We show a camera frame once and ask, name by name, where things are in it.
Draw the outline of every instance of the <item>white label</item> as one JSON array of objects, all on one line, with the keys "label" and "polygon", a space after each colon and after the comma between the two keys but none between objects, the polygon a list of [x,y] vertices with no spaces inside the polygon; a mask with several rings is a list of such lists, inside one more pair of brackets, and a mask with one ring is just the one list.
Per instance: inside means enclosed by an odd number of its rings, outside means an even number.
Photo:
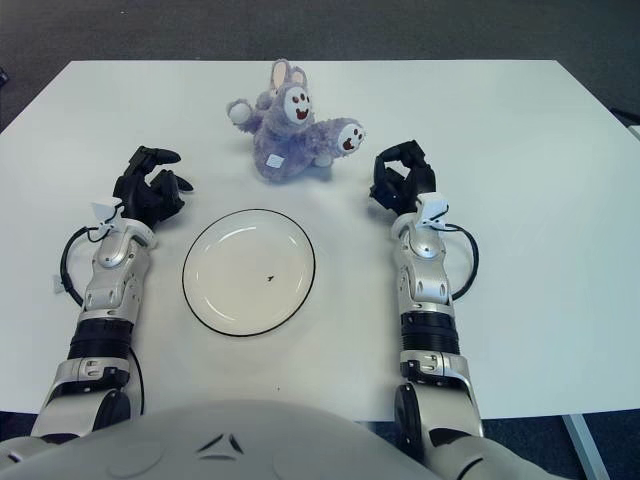
[{"label": "white label", "polygon": [[267,167],[280,168],[284,162],[284,158],[274,155],[273,153],[267,158]]}]

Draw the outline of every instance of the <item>white plate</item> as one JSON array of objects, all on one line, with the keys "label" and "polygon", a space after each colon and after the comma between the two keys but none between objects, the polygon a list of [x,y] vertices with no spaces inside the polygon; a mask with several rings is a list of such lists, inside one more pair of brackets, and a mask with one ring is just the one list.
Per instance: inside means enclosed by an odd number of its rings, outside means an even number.
[{"label": "white plate", "polygon": [[246,337],[282,325],[307,298],[315,274],[309,238],[290,218],[243,210],[215,221],[191,246],[182,285],[207,327]]}]

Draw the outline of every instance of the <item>purple stuffed animal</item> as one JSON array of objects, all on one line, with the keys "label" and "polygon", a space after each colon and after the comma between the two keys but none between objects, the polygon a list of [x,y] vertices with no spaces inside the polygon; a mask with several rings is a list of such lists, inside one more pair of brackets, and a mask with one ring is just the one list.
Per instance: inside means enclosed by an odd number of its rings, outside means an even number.
[{"label": "purple stuffed animal", "polygon": [[253,158],[270,180],[296,175],[309,165],[330,167],[333,160],[355,152],[364,140],[362,125],[353,118],[315,122],[307,76],[287,60],[276,60],[271,86],[255,108],[244,99],[227,106],[227,115],[243,132],[254,134]]}]

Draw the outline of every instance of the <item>dark carpet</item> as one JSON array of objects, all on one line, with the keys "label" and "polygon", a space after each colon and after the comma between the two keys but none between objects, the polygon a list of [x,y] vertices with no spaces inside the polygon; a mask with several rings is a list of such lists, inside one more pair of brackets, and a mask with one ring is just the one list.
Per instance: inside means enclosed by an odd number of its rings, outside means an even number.
[{"label": "dark carpet", "polygon": [[[639,18],[637,0],[0,0],[0,67],[11,77],[0,130],[69,61],[89,59],[550,58],[606,106],[640,112]],[[33,420],[0,414],[0,440]],[[639,478],[640,412],[587,422],[611,478]],[[553,473],[583,475],[558,417],[485,427]],[[388,424],[376,430],[393,436]]]}]

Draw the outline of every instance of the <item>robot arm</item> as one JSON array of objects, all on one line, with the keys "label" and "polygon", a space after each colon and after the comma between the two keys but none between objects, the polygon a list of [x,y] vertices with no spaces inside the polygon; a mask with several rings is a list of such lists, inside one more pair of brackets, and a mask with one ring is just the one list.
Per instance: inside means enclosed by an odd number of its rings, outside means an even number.
[{"label": "robot arm", "polygon": [[[140,147],[118,178],[114,198],[94,204],[102,241],[92,260],[93,276],[67,360],[58,366],[32,436],[61,443],[130,418],[122,389],[129,381],[131,335],[149,250],[157,244],[152,228],[182,208],[179,190],[192,190],[171,171],[162,170],[149,185],[145,176],[179,160],[169,150]],[[73,290],[68,275],[62,277],[65,289]]]},{"label": "robot arm", "polygon": [[[391,161],[410,169],[406,178],[385,168]],[[443,479],[558,478],[483,438],[453,307],[473,282],[478,249],[468,232],[445,223],[449,205],[435,190],[435,174],[415,140],[376,158],[371,196],[399,215],[391,228],[403,347],[400,369],[407,380],[395,395],[399,447]],[[472,275],[456,293],[444,270],[443,231],[462,231],[474,250]]]}]

